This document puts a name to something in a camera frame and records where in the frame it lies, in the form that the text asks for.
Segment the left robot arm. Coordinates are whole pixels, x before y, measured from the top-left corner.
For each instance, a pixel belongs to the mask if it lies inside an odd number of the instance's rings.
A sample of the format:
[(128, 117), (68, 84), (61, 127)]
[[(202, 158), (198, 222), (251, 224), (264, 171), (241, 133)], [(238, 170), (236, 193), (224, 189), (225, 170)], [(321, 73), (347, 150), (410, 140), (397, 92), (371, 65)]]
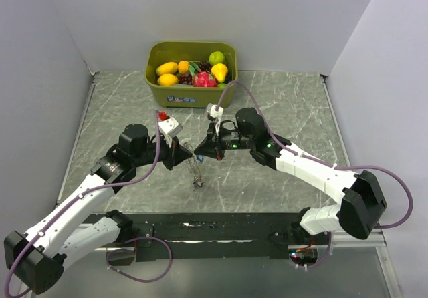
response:
[(183, 129), (174, 118), (156, 121), (154, 138), (142, 124), (129, 124), (104, 157), (99, 159), (75, 191), (48, 216), (24, 233), (10, 232), (4, 239), (9, 276), (16, 276), (29, 291), (42, 294), (59, 280), (63, 272), (91, 250), (109, 243), (128, 244), (132, 221), (121, 212), (105, 214), (93, 226), (76, 229), (104, 201), (124, 186), (136, 184), (136, 170), (158, 162), (171, 170), (192, 156), (179, 144)]

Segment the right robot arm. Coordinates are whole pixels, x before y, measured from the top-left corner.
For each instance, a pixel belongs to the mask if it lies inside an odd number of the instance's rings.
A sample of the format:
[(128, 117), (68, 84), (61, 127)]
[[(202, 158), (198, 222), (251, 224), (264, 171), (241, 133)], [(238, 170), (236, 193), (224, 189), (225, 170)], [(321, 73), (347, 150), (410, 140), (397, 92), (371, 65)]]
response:
[(235, 115), (233, 129), (225, 128), (223, 109), (207, 106), (210, 120), (205, 139), (194, 153), (222, 160), (228, 150), (249, 150), (259, 164), (294, 176), (330, 197), (334, 204), (322, 208), (304, 208), (291, 223), (290, 231), (299, 243), (308, 243), (315, 235), (344, 231), (365, 240), (387, 208), (376, 176), (368, 170), (356, 173), (321, 164), (281, 136), (270, 134), (263, 117), (255, 108), (242, 108)]

